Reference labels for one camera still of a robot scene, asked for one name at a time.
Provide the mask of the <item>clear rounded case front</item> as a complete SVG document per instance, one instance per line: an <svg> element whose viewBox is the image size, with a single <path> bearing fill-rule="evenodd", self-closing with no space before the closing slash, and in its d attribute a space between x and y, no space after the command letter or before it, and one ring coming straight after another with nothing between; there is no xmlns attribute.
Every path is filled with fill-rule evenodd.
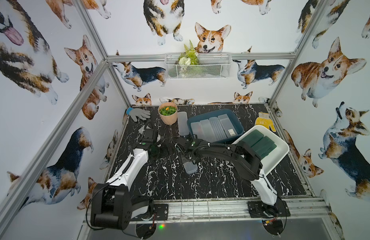
<svg viewBox="0 0 370 240"><path fill-rule="evenodd" d="M198 165L193 163L192 161L184 163L183 167L188 175L192 175L198 170Z"/></svg>

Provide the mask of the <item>clear rounded case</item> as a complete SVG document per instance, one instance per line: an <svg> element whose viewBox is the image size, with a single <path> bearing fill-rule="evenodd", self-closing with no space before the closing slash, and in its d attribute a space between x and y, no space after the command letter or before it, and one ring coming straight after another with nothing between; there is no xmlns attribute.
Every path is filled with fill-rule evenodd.
<svg viewBox="0 0 370 240"><path fill-rule="evenodd" d="M190 130L187 124L188 115L186 112L179 112L178 113L178 130L180 136L188 136L190 134Z"/></svg>
<svg viewBox="0 0 370 240"><path fill-rule="evenodd" d="M192 161L184 163L183 167L188 175L192 175L198 170L198 165L193 163Z"/></svg>

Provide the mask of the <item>clear rounded case back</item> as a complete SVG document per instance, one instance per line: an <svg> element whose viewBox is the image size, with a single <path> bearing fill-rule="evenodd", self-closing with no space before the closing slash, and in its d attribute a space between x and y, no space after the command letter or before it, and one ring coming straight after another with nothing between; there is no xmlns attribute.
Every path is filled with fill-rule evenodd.
<svg viewBox="0 0 370 240"><path fill-rule="evenodd" d="M178 130L180 136L188 136L190 134L190 130L187 124L188 115L186 112L179 112L178 113Z"/></svg>

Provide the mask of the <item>clear case with barcode label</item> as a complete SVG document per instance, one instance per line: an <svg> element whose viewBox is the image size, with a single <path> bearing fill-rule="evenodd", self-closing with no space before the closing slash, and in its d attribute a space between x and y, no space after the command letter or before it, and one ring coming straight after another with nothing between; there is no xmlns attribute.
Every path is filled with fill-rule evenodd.
<svg viewBox="0 0 370 240"><path fill-rule="evenodd" d="M226 133L227 138L231 138L237 135L237 131L233 126L229 116L227 114L218 116L220 123Z"/></svg>

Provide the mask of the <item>dark green case with pens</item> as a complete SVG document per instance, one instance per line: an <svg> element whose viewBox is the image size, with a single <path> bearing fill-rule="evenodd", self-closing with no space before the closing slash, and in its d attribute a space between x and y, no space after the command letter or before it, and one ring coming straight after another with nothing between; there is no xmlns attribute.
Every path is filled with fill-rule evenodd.
<svg viewBox="0 0 370 240"><path fill-rule="evenodd" d="M264 137L264 134L262 134L260 131L253 130L248 135L246 135L243 139L241 139L241 142L246 143L249 147L253 147L263 137Z"/></svg>

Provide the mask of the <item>clear case with red pen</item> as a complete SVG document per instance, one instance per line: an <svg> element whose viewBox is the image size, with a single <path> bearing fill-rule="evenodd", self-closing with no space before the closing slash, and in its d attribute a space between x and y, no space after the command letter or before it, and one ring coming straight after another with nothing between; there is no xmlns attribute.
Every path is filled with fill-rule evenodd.
<svg viewBox="0 0 370 240"><path fill-rule="evenodd" d="M203 139L205 136L204 131L202 129L200 122L193 122L191 123L191 129L194 135L197 136L198 139Z"/></svg>

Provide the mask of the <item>clear case with pencil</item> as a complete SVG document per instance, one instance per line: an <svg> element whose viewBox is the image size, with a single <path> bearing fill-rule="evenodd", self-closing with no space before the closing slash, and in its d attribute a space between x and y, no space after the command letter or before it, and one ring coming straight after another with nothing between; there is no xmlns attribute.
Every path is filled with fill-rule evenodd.
<svg viewBox="0 0 370 240"><path fill-rule="evenodd" d="M204 133L204 140L208 142L216 142L217 141L217 136L215 134L215 131L212 128L210 120L201 120L200 121L202 131Z"/></svg>

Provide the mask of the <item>clear case with pink item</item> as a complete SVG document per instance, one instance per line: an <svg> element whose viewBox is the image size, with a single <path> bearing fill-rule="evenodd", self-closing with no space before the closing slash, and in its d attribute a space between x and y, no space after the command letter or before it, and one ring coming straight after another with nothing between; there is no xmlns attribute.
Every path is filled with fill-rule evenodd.
<svg viewBox="0 0 370 240"><path fill-rule="evenodd" d="M140 135L143 135L146 129L150 129L150 127L142 126L142 127L138 130L139 134L140 134Z"/></svg>

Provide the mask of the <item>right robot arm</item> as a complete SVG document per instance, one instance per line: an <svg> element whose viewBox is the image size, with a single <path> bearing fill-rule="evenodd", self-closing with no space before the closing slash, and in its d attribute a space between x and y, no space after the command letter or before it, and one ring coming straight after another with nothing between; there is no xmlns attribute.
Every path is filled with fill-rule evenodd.
<svg viewBox="0 0 370 240"><path fill-rule="evenodd" d="M214 158L233 164L239 177L255 187L265 205L276 206L278 194L266 177L260 156L245 142L227 145L202 139L189 141L183 137L172 138L172 141L186 163L195 164L202 158Z"/></svg>

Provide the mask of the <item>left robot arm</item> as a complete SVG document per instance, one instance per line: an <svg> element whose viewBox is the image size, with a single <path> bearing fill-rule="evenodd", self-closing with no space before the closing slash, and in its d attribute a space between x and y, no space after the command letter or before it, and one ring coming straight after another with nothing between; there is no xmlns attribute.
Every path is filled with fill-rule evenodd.
<svg viewBox="0 0 370 240"><path fill-rule="evenodd" d="M86 222L92 230L126 230L130 221L139 218L154 220L157 214L150 197L132 198L130 188L141 169L170 153L166 144L138 142L129 146L129 154L121 168L104 184L98 184L90 201L91 216Z"/></svg>

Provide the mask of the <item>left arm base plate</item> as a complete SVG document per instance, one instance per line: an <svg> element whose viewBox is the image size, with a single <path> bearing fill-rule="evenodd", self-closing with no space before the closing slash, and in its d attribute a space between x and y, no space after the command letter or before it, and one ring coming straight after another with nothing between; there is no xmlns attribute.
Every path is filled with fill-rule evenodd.
<svg viewBox="0 0 370 240"><path fill-rule="evenodd" d="M168 219L168 204L153 204L148 206L148 211L141 216L143 221L166 221Z"/></svg>

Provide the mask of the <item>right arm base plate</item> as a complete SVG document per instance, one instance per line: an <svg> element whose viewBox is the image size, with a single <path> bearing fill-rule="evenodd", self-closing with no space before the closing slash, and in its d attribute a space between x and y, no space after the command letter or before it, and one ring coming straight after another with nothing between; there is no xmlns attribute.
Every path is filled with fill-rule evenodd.
<svg viewBox="0 0 370 240"><path fill-rule="evenodd" d="M273 219L291 216L286 202L280 199L277 199L274 206L264 204L262 201L248 202L247 204L251 218Z"/></svg>

